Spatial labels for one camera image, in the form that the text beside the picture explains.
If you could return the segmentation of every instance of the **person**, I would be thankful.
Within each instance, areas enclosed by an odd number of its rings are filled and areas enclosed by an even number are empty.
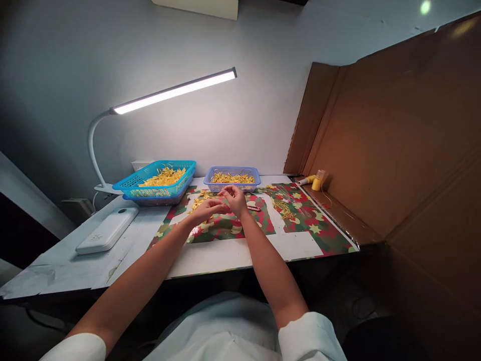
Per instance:
[[[240,220],[254,272],[268,305],[223,292],[194,306],[160,335],[145,360],[345,360],[331,322],[309,312],[282,257],[233,185],[193,213],[130,266],[95,302],[66,338],[41,361],[99,361],[165,279],[191,230],[213,214]]]

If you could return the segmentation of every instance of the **table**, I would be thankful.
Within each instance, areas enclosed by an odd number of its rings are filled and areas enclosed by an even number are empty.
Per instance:
[[[206,188],[202,181],[203,178],[194,178],[191,186]],[[291,181],[285,175],[262,176],[259,187],[276,183],[291,183]],[[269,196],[264,194],[262,197],[270,201]],[[274,210],[271,202],[266,202],[266,204],[276,230],[276,234],[268,235],[268,238],[284,260],[293,261],[329,255],[323,253],[309,232],[284,233],[283,223],[279,222],[281,216]],[[112,211],[122,207],[136,207],[136,204],[117,197],[4,285],[0,289],[3,300],[57,292],[94,290],[110,286],[146,251],[170,210],[170,207],[140,208],[137,217],[112,249],[96,254],[77,255],[75,248]],[[318,211],[327,217],[320,208]],[[342,241],[349,247],[349,252],[359,251],[349,237],[342,233],[334,223],[332,225],[344,237]],[[192,243],[183,247],[168,278],[222,272],[251,266],[252,262],[245,239]]]

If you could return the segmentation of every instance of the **desk lamp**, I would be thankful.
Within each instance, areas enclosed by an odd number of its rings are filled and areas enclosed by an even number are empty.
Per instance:
[[[89,134],[88,134],[90,159],[92,160],[92,164],[94,166],[95,172],[97,173],[97,176],[100,179],[100,184],[94,187],[95,190],[106,192],[106,193],[123,194],[122,191],[117,191],[113,189],[111,184],[105,183],[104,178],[100,173],[97,160],[95,159],[94,131],[95,131],[95,128],[97,127],[97,124],[99,124],[102,119],[104,119],[109,115],[122,115],[132,110],[143,108],[144,106],[151,105],[162,100],[170,99],[185,93],[190,93],[191,91],[206,88],[208,86],[222,83],[224,81],[235,79],[235,78],[237,78],[237,73],[235,72],[235,68],[227,69],[215,74],[207,75],[203,78],[192,80],[187,83],[176,85],[174,87],[143,96],[135,100],[128,101],[126,103],[114,106],[109,110],[103,112],[102,114],[98,115],[90,123]]]

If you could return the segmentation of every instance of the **blue plastic basket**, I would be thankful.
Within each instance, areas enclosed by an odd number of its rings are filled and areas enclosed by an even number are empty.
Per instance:
[[[251,175],[254,177],[254,183],[212,183],[211,180],[214,176],[214,173],[219,172],[221,172],[222,174],[230,173],[230,175],[238,175],[241,172],[243,174],[251,173]],[[261,177],[259,176],[259,172],[257,171],[257,169],[253,167],[214,166],[210,168],[207,172],[207,175],[204,178],[204,184],[206,186],[209,186],[211,192],[220,192],[222,188],[224,188],[228,184],[235,184],[237,187],[240,188],[240,190],[244,192],[252,192],[257,188],[259,184],[261,184]]]
[[[193,177],[194,175],[192,174],[187,182],[185,182],[179,194],[174,197],[129,197],[123,195],[122,198],[127,201],[134,201],[141,207],[175,206],[182,200],[182,197],[187,191],[189,184],[192,182]]]
[[[127,178],[115,183],[112,188],[122,191],[128,197],[175,197],[180,193],[187,180],[194,175],[195,161],[193,160],[158,160],[131,174]],[[174,170],[185,168],[185,174],[176,183],[165,187],[139,187],[149,178],[158,175],[157,169],[166,166]]]

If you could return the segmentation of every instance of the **white sleeve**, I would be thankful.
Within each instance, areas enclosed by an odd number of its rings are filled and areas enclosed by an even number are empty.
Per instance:
[[[330,320],[319,313],[308,312],[279,330],[283,361],[346,361]]]
[[[93,333],[79,333],[66,338],[40,361],[104,361],[106,346],[103,339]]]

